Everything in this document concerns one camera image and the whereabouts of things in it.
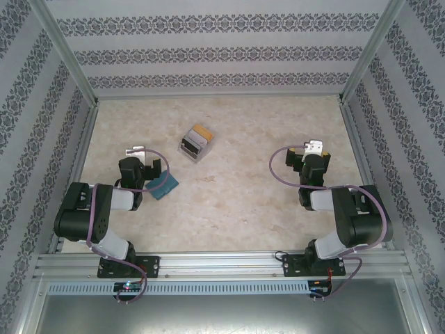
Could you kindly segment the teal leather card holder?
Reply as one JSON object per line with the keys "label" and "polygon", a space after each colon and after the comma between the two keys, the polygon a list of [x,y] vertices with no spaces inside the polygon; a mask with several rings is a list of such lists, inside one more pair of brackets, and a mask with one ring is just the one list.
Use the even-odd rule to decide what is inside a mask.
{"label": "teal leather card holder", "polygon": [[179,182],[171,174],[166,175],[167,171],[165,170],[159,178],[149,181],[145,185],[145,188],[150,189],[149,193],[156,200],[161,200],[179,185]]}

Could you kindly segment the aluminium side rail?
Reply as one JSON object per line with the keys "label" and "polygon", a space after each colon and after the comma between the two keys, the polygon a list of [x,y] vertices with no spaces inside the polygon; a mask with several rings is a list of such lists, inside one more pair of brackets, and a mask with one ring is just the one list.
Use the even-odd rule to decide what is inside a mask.
{"label": "aluminium side rail", "polygon": [[[75,146],[75,155],[70,164],[70,174],[67,180],[64,183],[63,192],[60,193],[60,203],[55,209],[55,214],[58,213],[58,210],[61,208],[65,195],[69,190],[71,183],[78,182],[81,178],[81,174],[83,172],[83,166],[86,160],[86,155],[88,153],[88,147],[90,145],[90,140],[92,136],[92,132],[95,126],[95,121],[97,119],[97,113],[99,110],[100,102],[95,102],[88,111],[88,115],[85,117],[83,121],[83,125],[81,128],[81,133],[79,134],[78,141]],[[49,239],[49,243],[47,248],[45,249],[46,254],[54,254],[57,252],[61,252],[61,247],[59,247],[59,243],[63,241],[59,241],[59,237],[54,232],[54,221],[56,216],[51,221],[51,235]]]}
{"label": "aluminium side rail", "polygon": [[[369,168],[369,162],[367,160],[365,149],[362,145],[361,139],[359,137],[359,133],[357,131],[355,121],[353,120],[353,116],[350,112],[350,109],[347,105],[340,102],[339,109],[343,118],[344,125],[346,127],[346,131],[348,134],[348,138],[350,140],[350,144],[353,150],[353,154],[355,157],[355,161],[357,163],[357,167],[359,169],[359,174],[362,180],[362,183],[365,185],[372,184],[376,186],[375,180],[373,178],[373,174],[371,169]],[[387,213],[387,209],[383,206],[385,214],[387,216],[387,220],[389,222],[389,231],[386,234],[384,240],[380,243],[382,248],[386,248],[388,251],[395,251],[396,247],[394,244],[394,227],[392,221]]]}

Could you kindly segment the white blossom print card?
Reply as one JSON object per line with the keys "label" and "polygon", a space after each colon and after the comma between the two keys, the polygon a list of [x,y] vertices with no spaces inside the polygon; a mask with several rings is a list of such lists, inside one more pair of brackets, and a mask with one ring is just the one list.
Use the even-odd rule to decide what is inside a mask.
{"label": "white blossom print card", "polygon": [[187,133],[187,137],[193,142],[197,143],[199,146],[204,147],[208,144],[205,138],[202,138],[199,134],[194,132],[192,129]]}

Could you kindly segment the small circuit board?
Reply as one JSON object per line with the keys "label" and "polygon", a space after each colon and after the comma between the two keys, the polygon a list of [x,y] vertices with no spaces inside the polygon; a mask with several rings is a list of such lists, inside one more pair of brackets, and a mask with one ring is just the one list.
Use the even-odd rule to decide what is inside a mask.
{"label": "small circuit board", "polygon": [[310,280],[308,282],[309,290],[313,294],[320,294],[327,296],[332,291],[332,281],[331,280]]}
{"label": "small circuit board", "polygon": [[113,286],[114,293],[139,293],[142,284],[137,282],[115,283]]}

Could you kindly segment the short aluminium frame post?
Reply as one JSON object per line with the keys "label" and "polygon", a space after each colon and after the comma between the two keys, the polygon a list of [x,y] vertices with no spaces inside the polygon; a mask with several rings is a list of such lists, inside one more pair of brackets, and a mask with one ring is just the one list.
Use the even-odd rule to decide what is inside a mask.
{"label": "short aluminium frame post", "polygon": [[43,278],[33,279],[10,334],[36,334],[45,305],[49,283]]}
{"label": "short aluminium frame post", "polygon": [[410,334],[433,334],[413,278],[394,280]]}

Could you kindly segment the thin aluminium cross rail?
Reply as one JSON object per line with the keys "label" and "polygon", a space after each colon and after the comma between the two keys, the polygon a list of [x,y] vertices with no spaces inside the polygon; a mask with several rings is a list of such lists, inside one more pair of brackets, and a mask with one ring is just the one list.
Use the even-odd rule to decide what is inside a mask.
{"label": "thin aluminium cross rail", "polygon": [[173,100],[191,98],[219,98],[219,97],[336,97],[341,98],[341,93],[326,92],[285,92],[285,93],[252,93],[252,92],[230,92],[230,93],[181,93],[181,94],[157,94],[157,95],[113,95],[98,96],[98,102],[105,101],[127,101],[127,100]]}

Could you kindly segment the clear acrylic card box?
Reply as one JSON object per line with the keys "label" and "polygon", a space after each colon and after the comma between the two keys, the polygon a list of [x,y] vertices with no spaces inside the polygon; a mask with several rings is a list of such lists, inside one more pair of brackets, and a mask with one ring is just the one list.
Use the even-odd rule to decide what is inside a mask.
{"label": "clear acrylic card box", "polygon": [[[191,130],[191,129],[193,129],[193,126],[183,135],[183,137]],[[214,133],[208,128],[208,127],[205,127],[206,129],[208,129],[212,134],[213,134],[213,139],[212,139],[212,141],[210,141],[210,142],[208,142],[208,144],[205,146],[205,147],[203,147],[202,148],[202,150],[201,150],[201,152],[197,155],[197,156],[194,156],[194,155],[190,155],[189,153],[187,153],[185,150],[183,150],[182,148],[181,148],[181,140],[180,140],[180,142],[179,142],[179,145],[178,145],[178,151],[179,152],[181,152],[182,154],[184,154],[188,159],[190,159],[193,163],[195,163],[195,164],[197,164],[197,163],[199,163],[210,151],[211,151],[211,149],[212,149],[212,147],[213,147],[213,144],[214,144],[214,142],[215,142],[215,136],[214,136]]]}

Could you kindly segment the grey metal sheet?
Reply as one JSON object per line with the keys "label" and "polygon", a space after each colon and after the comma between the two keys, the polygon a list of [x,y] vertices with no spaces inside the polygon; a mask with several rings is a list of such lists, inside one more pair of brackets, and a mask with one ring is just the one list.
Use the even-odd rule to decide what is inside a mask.
{"label": "grey metal sheet", "polygon": [[397,305],[301,295],[49,296],[37,334],[410,334]]}

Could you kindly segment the grey VIP card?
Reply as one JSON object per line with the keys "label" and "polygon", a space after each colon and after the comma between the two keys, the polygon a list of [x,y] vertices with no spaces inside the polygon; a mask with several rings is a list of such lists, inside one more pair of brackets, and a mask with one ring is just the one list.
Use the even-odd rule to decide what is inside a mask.
{"label": "grey VIP card", "polygon": [[187,133],[183,137],[183,142],[185,145],[192,145],[193,147],[196,147],[198,150],[205,147],[208,143],[208,140],[206,140],[204,137],[202,137],[199,134],[193,133]]}

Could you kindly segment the long aluminium base rail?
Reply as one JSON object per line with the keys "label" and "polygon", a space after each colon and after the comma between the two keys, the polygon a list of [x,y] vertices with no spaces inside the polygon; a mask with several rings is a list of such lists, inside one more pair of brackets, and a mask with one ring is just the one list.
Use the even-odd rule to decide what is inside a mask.
{"label": "long aluminium base rail", "polygon": [[[272,280],[283,278],[283,265],[272,251],[158,253],[159,279],[170,280]],[[397,278],[411,275],[403,251],[374,249],[357,254],[363,264],[357,278]],[[33,279],[95,280],[99,256],[92,253],[40,255]]]}

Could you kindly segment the tall aluminium frame post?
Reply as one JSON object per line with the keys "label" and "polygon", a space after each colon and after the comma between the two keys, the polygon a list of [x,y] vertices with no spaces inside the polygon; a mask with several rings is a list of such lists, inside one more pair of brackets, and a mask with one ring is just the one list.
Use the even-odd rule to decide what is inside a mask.
{"label": "tall aluminium frame post", "polygon": [[60,58],[67,66],[70,74],[76,85],[79,87],[86,101],[90,106],[97,104],[97,96],[92,89],[86,75],[84,74],[79,62],[70,48],[62,30],[60,29],[56,19],[51,14],[51,11],[45,0],[28,0],[32,10],[35,12],[41,25],[50,37],[54,47],[56,48]]}
{"label": "tall aluminium frame post", "polygon": [[382,41],[385,38],[390,26],[398,16],[401,8],[405,4],[405,0],[389,0],[384,9],[380,19],[378,20],[375,29],[373,30],[369,41],[365,45],[357,64],[351,72],[346,85],[339,94],[340,104],[345,104],[355,92],[360,80],[364,76],[366,69],[379,49]]}

